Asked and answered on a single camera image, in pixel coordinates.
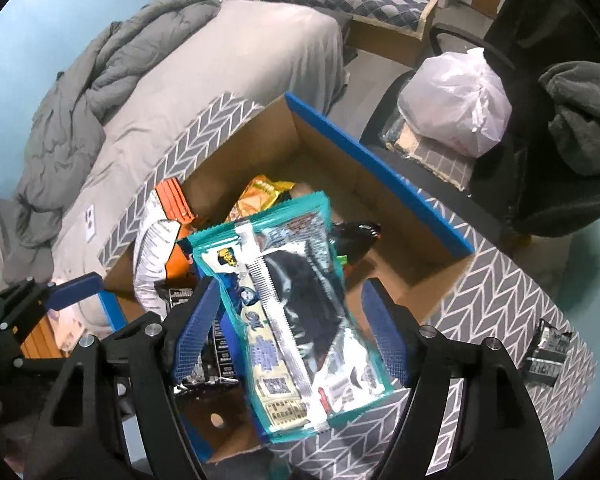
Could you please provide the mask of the large orange chips bag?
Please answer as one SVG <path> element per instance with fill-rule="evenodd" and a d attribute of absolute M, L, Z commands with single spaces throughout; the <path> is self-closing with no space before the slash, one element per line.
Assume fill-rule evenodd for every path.
<path fill-rule="evenodd" d="M 192 260 L 178 241 L 195 231 L 197 216 L 177 178 L 162 180 L 149 191 L 133 250 L 132 284 L 140 306 L 163 320 L 171 310 L 169 289 L 196 283 Z"/>

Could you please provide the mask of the teal seaweed snack packet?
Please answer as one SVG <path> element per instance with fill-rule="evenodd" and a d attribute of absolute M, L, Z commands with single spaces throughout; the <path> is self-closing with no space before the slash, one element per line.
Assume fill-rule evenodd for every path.
<path fill-rule="evenodd" d="M 322 192 L 189 235 L 215 278 L 245 362 L 265 440 L 298 440 L 343 424 L 391 391 L 379 352 L 350 313 Z"/>

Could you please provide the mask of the long yellow snack packet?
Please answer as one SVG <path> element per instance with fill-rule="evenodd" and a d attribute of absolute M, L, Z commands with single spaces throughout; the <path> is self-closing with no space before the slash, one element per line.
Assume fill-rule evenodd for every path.
<path fill-rule="evenodd" d="M 244 188 L 234 206 L 230 208 L 225 221 L 234 222 L 247 218 L 289 200 L 295 186 L 294 182 L 272 181 L 263 174 L 254 177 Z"/>

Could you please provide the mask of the red-orange chips bag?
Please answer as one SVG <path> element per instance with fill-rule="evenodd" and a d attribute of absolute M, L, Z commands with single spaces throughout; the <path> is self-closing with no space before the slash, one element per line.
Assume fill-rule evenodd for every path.
<path fill-rule="evenodd" d="M 354 266 L 380 240 L 381 227 L 370 221 L 340 221 L 332 224 L 329 236 L 337 256 Z"/>

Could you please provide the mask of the large black snack packet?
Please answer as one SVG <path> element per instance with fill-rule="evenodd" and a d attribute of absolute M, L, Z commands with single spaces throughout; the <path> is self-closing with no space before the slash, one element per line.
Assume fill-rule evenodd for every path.
<path fill-rule="evenodd" d="M 519 367 L 524 382 L 554 387 L 562 374 L 572 336 L 573 332 L 558 330 L 541 318 Z"/>

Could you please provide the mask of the grey quilt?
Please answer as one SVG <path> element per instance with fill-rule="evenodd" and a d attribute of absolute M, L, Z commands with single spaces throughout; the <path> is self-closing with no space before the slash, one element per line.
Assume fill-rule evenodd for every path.
<path fill-rule="evenodd" d="M 46 283 L 62 217 L 105 142 L 104 125 L 138 82 L 213 20 L 221 0 L 151 0 L 110 23 L 47 91 L 32 117 L 14 194 L 0 200 L 2 280 Z"/>

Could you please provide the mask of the black office chair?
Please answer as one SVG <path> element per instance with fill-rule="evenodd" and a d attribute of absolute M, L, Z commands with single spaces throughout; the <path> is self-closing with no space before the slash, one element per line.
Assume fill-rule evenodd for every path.
<path fill-rule="evenodd" d="M 518 70 L 486 40 L 448 24 L 430 30 L 434 54 L 442 51 L 441 36 L 482 47 L 512 90 L 513 114 L 503 141 L 473 162 L 416 136 L 398 110 L 399 93 L 414 75 L 406 72 L 380 99 L 363 130 L 362 144 L 465 218 L 486 222 L 496 238 L 560 237 L 598 220 L 600 176 L 580 176 L 558 155 L 547 130 L 553 107 L 536 78 Z"/>

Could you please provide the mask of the blue cardboard box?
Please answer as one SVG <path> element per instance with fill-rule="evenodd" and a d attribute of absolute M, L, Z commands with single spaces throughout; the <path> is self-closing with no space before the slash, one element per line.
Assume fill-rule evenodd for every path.
<path fill-rule="evenodd" d="M 381 239 L 347 277 L 347 300 L 367 323 L 362 284 L 379 278 L 419 322 L 440 308 L 467 269 L 471 244 L 414 185 L 292 94 L 254 115 L 229 138 L 212 132 L 181 141 L 189 166 L 179 179 L 190 209 L 214 226 L 254 177 L 323 191 L 338 220 L 372 220 Z"/>

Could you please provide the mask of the bed with grey sheet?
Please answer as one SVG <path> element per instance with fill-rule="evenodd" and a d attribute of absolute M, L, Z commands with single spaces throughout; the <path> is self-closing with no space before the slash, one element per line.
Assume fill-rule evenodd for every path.
<path fill-rule="evenodd" d="M 180 168 L 181 137 L 214 121 L 219 102 L 260 105 L 292 93 L 326 112 L 344 84 L 342 32 L 331 16 L 289 3 L 221 0 L 218 15 L 138 82 L 104 125 L 105 142 L 62 217 L 51 280 L 106 272 L 132 242 L 137 193 Z M 0 286 L 2 280 L 0 251 Z"/>

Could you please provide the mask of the white plastic bag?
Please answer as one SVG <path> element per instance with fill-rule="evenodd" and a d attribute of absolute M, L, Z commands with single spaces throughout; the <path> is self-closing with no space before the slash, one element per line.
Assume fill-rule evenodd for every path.
<path fill-rule="evenodd" d="M 503 139 L 512 104 L 483 48 L 426 58 L 398 96 L 414 133 L 477 159 Z"/>

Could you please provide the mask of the dark grey hanging clothes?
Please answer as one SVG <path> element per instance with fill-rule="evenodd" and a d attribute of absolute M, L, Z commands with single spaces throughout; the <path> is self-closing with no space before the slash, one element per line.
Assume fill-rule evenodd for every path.
<path fill-rule="evenodd" d="M 519 234 L 588 226 L 600 218 L 600 0 L 505 0 L 484 39 L 512 114 L 479 162 L 476 201 Z"/>

